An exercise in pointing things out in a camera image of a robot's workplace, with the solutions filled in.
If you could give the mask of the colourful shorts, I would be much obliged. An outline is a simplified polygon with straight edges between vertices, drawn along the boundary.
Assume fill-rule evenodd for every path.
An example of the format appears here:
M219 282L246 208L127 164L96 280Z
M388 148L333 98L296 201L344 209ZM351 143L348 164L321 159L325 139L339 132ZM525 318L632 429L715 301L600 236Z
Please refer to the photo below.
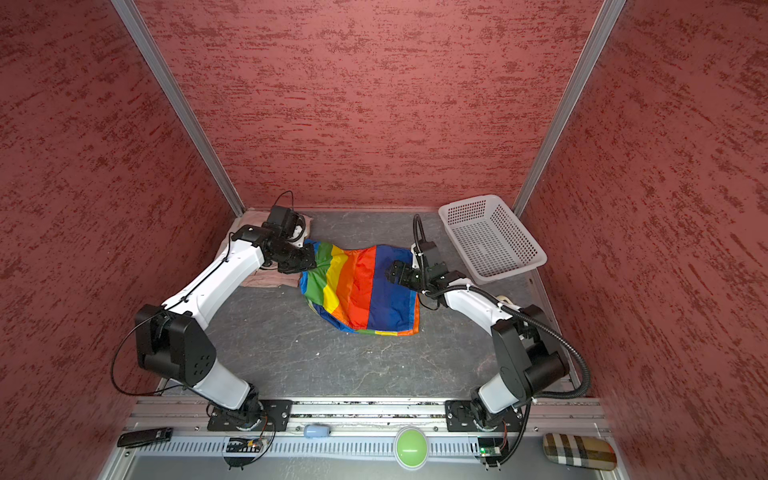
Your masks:
M412 262L410 250L388 245L343 250L328 242L306 243L314 249L316 268L301 274L299 287L322 319L347 333L410 336L419 332L417 293L387 278L395 262Z

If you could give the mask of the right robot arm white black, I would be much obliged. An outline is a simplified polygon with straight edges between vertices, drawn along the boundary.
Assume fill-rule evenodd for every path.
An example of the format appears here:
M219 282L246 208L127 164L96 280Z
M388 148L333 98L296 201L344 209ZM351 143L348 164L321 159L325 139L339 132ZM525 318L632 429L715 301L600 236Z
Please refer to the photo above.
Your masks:
M481 429L498 425L505 414L538 398L569 399L582 391L551 387L570 373L565 342L535 305L521 308L478 288L459 271L450 271L432 242L416 246L410 262L393 261L391 283L424 294L479 325L492 339L498 373L471 396L470 411Z

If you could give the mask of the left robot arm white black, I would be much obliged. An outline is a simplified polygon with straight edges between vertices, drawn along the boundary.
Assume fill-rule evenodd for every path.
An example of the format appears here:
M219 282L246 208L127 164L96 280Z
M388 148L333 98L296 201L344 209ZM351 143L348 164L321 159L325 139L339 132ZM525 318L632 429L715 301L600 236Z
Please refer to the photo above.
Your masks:
M193 391L244 431L262 423L258 389L222 364L206 330L230 295L266 264L282 274L312 270L314 248L303 238L290 241L270 228L246 225L189 285L160 306L143 306L135 319L139 367Z

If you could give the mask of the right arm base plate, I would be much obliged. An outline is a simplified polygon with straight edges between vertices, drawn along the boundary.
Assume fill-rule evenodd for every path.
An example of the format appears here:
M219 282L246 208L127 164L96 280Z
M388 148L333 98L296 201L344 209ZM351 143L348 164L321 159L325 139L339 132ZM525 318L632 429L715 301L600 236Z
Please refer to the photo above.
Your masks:
M446 400L444 408L449 432L519 432L522 425L513 408L489 413L479 400Z

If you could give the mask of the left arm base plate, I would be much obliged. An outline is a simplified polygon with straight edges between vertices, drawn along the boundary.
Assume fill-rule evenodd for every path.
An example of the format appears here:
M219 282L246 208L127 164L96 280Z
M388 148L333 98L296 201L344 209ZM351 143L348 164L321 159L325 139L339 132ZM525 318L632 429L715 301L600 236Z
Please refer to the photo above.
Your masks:
M207 430L211 432L283 432L293 402L287 399L251 399L239 409L230 410L209 404Z

